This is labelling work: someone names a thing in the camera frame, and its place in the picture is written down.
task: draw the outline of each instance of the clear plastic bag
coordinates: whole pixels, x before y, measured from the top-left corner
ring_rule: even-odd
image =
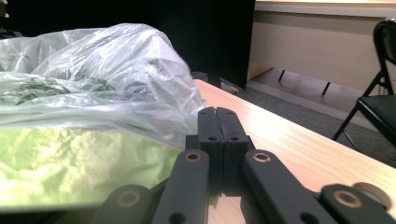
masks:
[[[1,207],[97,203],[122,183],[152,187],[169,175],[172,165],[158,169],[147,163],[147,157],[154,156],[157,164],[173,164],[177,152],[184,147],[185,136],[196,134],[196,114],[204,107],[205,101],[193,84],[189,67],[173,50],[166,35],[144,24],[2,40],[0,139],[9,141],[0,147]],[[48,139],[49,145],[44,144],[45,140],[33,141],[35,137]],[[21,141],[30,145],[13,147]],[[139,156],[130,163],[106,164],[100,153],[107,148],[112,151],[106,154],[109,161],[113,160],[113,154],[116,158]],[[32,150],[36,157],[20,161]],[[80,161],[89,163],[85,157],[100,161],[89,166],[97,181],[88,183],[88,187],[85,180],[90,174],[80,164]],[[52,159],[38,164],[37,158]],[[41,176],[43,169],[53,172]],[[99,176],[95,169],[103,174],[111,171],[113,175]],[[84,189],[92,191],[91,195],[100,196],[75,195],[72,200],[67,197],[73,190],[45,192],[48,181],[52,187],[59,185],[58,189],[71,188],[64,181],[64,174],[72,171],[77,183],[73,188],[78,195],[88,193],[78,190],[80,181]],[[136,180],[134,176],[141,174],[149,174],[151,181]],[[35,188],[28,188],[23,193],[25,196],[18,196],[21,193],[9,187],[23,189],[18,183],[26,176],[35,176],[28,178]]]

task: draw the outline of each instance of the wooden table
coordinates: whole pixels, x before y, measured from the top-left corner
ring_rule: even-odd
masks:
[[[195,84],[207,106],[234,111],[255,147],[276,154],[306,188],[320,191],[336,183],[370,183],[388,194],[392,203],[389,213],[396,217],[396,169],[201,80]],[[245,223],[239,200],[220,198],[216,209],[209,208],[209,223]]]

